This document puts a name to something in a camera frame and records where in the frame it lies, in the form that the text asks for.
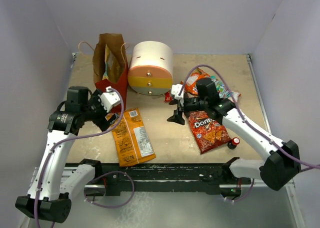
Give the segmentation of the orange kettle chips bag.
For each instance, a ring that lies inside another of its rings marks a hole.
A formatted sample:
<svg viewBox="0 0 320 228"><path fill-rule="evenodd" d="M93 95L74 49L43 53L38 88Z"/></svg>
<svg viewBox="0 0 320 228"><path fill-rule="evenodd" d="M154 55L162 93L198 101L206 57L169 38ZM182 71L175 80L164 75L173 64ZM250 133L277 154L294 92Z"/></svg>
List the orange kettle chips bag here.
<svg viewBox="0 0 320 228"><path fill-rule="evenodd" d="M138 108L124 112L112 135L121 167L134 166L156 158Z"/></svg>

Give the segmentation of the gold foil snack bag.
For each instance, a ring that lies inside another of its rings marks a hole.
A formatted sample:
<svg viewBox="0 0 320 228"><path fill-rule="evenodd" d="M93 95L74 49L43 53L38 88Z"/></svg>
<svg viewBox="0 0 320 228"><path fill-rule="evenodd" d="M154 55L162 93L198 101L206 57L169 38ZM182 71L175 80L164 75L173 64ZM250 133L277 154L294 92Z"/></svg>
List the gold foil snack bag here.
<svg viewBox="0 0 320 228"><path fill-rule="evenodd" d="M105 45L104 49L104 64L105 64L105 72L102 76L103 80L109 80L112 83L116 83L119 79L121 74L124 71L122 68L122 64L125 62L125 57L123 54L123 46L119 49L118 54L120 54L120 61L115 57L112 51L109 49L107 45Z"/></svg>

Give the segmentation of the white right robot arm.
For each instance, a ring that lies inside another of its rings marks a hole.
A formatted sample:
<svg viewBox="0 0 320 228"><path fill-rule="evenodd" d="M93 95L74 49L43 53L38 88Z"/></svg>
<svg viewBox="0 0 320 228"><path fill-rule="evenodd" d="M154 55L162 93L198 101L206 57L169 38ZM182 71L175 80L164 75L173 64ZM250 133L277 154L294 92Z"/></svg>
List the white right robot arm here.
<svg viewBox="0 0 320 228"><path fill-rule="evenodd" d="M260 160L235 157L225 163L222 171L225 182L235 183L239 178L260 179L269 188L278 191L300 172L300 152L294 141L284 142L271 135L245 116L234 102L220 98L210 78L199 79L196 87L198 95L189 98L181 84L172 85L171 103L176 104L177 108L168 121L183 125L183 115L204 111L209 118L242 138L261 157Z"/></svg>

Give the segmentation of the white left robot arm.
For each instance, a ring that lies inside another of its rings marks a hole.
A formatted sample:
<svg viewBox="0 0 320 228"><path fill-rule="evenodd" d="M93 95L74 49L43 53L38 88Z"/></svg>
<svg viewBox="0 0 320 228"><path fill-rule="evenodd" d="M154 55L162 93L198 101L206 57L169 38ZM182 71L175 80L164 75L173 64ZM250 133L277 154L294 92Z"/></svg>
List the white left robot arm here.
<svg viewBox="0 0 320 228"><path fill-rule="evenodd" d="M15 206L37 225L40 220L63 223L67 219L72 199L83 191L87 183L97 184L103 178L102 164L98 160L84 159L75 171L62 181L66 161L75 140L92 137L79 136L86 122L92 122L104 135L118 118L111 110L124 105L120 93L107 87L92 92L83 86L69 87L66 99L49 117L47 142L40 166L25 196L16 199Z"/></svg>

